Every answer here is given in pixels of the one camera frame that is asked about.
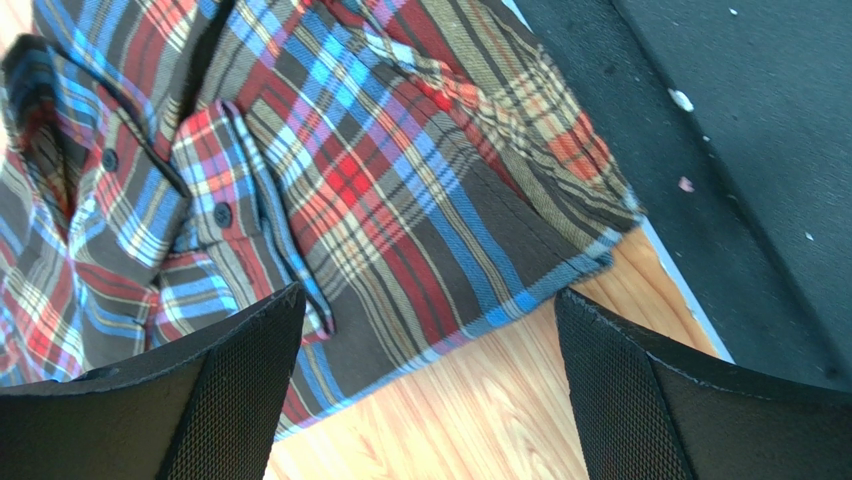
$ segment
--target flannel shirt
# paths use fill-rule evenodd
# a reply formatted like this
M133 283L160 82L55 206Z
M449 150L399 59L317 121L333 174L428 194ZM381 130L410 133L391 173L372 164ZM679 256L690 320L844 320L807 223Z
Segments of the flannel shirt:
M640 218L495 0L35 0L2 75L0 385L298 281L281 438L598 272Z

